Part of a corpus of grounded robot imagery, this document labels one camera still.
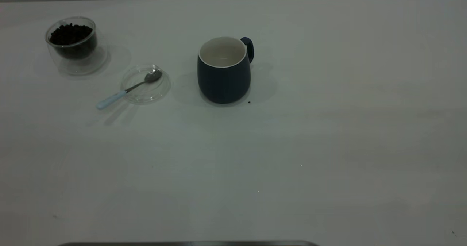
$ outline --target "coffee bean on table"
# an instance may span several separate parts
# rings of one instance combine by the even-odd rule
[[[85,25],[61,25],[50,36],[49,41],[54,45],[72,45],[87,38],[92,33],[92,28]],[[97,46],[97,38],[94,33],[92,37],[70,47],[55,47],[62,57],[70,60],[81,60],[92,54]]]

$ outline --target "light blue spoon handle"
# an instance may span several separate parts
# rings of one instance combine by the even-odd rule
[[[115,102],[118,99],[122,98],[126,94],[127,93],[125,92],[125,90],[122,90],[122,91],[116,93],[115,95],[112,95],[109,98],[107,98],[105,100],[102,100],[99,103],[97,103],[96,108],[99,109],[99,110],[102,110],[102,109],[108,107],[109,105],[113,104],[113,102]]]

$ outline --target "glass saucer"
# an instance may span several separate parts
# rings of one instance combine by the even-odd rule
[[[162,72],[162,77],[153,83],[138,86],[125,95],[125,99],[133,104],[147,104],[165,96],[170,90],[170,78],[157,65],[137,65],[128,70],[121,81],[120,89],[128,89],[144,81],[145,76],[154,69]]]

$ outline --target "coffee bean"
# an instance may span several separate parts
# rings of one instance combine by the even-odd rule
[[[60,25],[50,37],[50,42],[54,45],[71,45],[77,43],[92,33],[92,28],[85,25]]]

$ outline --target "mug rim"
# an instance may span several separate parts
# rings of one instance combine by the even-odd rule
[[[234,39],[234,40],[237,40],[239,41],[243,47],[245,48],[244,50],[244,53],[243,53],[243,57],[242,59],[240,59],[240,61],[238,61],[237,63],[234,63],[233,65],[229,65],[229,66],[215,66],[215,65],[210,65],[209,63],[206,63],[205,60],[203,60],[203,58],[201,57],[201,49],[203,48],[203,46],[205,46],[206,43],[212,41],[212,40],[216,40],[216,39],[219,39],[219,38],[229,38],[229,39]],[[220,68],[220,69],[223,69],[223,68],[231,68],[232,66],[236,66],[238,65],[239,63],[241,63],[244,59],[245,59],[245,56],[247,56],[247,46],[245,45],[244,42],[242,42],[242,40],[240,39],[237,39],[237,38],[233,38],[233,37],[230,37],[230,36],[219,36],[219,37],[215,37],[215,38],[212,38],[208,41],[206,41],[205,43],[203,43],[203,45],[200,47],[200,49],[198,50],[198,58],[200,58],[200,60],[205,64],[205,65],[208,65],[212,68]]]

